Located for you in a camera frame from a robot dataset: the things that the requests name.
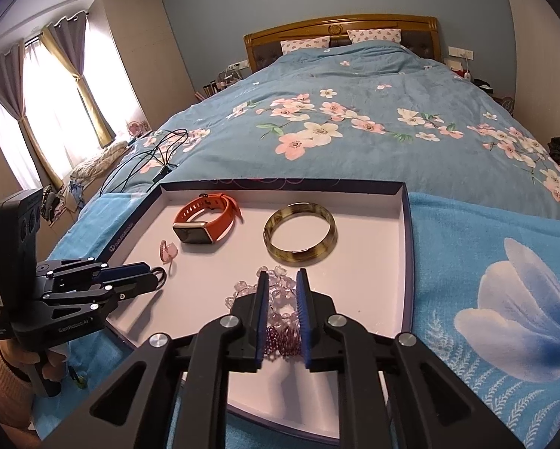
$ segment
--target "hand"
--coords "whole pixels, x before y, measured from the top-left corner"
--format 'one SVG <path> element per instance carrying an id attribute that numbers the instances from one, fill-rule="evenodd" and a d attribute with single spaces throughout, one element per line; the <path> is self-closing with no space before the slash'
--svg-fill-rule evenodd
<path id="1" fill-rule="evenodd" d="M 40 361 L 39 354 L 27 351 L 17 339 L 0 341 L 0 350 L 4 359 L 12 366 L 24 370 L 25 364 L 35 364 Z M 60 381 L 65 376 L 65 356 L 47 350 L 48 363 L 42 368 L 43 378 L 51 381 Z"/>

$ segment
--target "silver screw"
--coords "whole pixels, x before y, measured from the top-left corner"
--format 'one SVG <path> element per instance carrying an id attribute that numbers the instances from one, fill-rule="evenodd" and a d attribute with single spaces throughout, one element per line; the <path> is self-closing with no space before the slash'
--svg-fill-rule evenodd
<path id="1" fill-rule="evenodd" d="M 234 327 L 237 326 L 240 319 L 235 315 L 225 315 L 219 320 L 219 323 L 224 327 Z"/>
<path id="2" fill-rule="evenodd" d="M 342 327 L 346 324 L 346 317 L 340 314 L 334 314 L 328 317 L 328 324 L 334 327 Z"/>
<path id="3" fill-rule="evenodd" d="M 415 346 L 417 338 L 410 332 L 403 332 L 402 334 L 398 335 L 398 342 L 403 346 L 411 347 Z"/>
<path id="4" fill-rule="evenodd" d="M 170 339 L 162 332 L 158 332 L 157 334 L 153 334 L 149 338 L 149 344 L 151 344 L 154 348 L 161 348 L 165 346 Z"/>

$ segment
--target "curtain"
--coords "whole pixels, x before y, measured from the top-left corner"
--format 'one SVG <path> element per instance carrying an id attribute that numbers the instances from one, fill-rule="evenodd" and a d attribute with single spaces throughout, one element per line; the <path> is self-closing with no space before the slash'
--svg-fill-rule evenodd
<path id="1" fill-rule="evenodd" d="M 22 189 L 42 187 L 18 122 L 0 104 L 0 148 Z"/>
<path id="2" fill-rule="evenodd" d="M 50 24 L 44 27 L 39 39 L 76 80 L 78 92 L 91 119 L 99 144 L 105 147 L 113 141 L 114 134 L 99 110 L 83 76 L 85 31 L 86 12 L 80 12 L 70 20 L 63 18 L 56 25 Z"/>
<path id="3" fill-rule="evenodd" d="M 99 153 L 74 77 L 40 41 L 25 49 L 23 88 L 28 122 L 59 178 Z"/>
<path id="4" fill-rule="evenodd" d="M 146 121 L 110 32 L 86 23 L 85 77 L 116 137 L 130 140 L 128 124 Z"/>
<path id="5" fill-rule="evenodd" d="M 59 190 L 62 186 L 62 181 L 46 159 L 30 128 L 25 113 L 25 103 L 22 94 L 23 56 L 23 42 L 14 45 L 10 52 L 0 56 L 0 104 L 18 121 L 26 149 L 33 159 L 40 182 L 44 186 L 51 183 L 56 190 Z"/>

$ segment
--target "patterned pillow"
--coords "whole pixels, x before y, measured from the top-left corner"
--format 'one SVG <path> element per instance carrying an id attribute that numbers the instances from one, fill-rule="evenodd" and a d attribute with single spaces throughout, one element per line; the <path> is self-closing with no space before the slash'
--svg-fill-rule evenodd
<path id="1" fill-rule="evenodd" d="M 297 49 L 327 49 L 330 46 L 330 36 L 326 35 L 326 37 L 317 37 L 316 39 L 282 40 L 280 44 L 282 45 L 283 55 L 286 55 L 288 52 L 293 52 Z"/>
<path id="2" fill-rule="evenodd" d="M 371 28 L 369 30 L 347 30 L 352 43 L 364 42 L 365 40 L 387 40 L 400 43 L 399 28 Z"/>

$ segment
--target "small pink object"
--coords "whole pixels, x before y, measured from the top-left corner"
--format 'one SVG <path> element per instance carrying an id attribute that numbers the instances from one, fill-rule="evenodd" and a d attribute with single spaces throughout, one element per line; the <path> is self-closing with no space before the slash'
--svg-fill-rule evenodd
<path id="1" fill-rule="evenodd" d="M 161 261 L 164 262 L 164 265 L 171 263 L 177 255 L 178 248 L 176 248 L 174 243 L 170 243 L 168 245 L 165 239 L 161 240 L 161 244 L 159 245 L 159 258 L 161 258 Z"/>

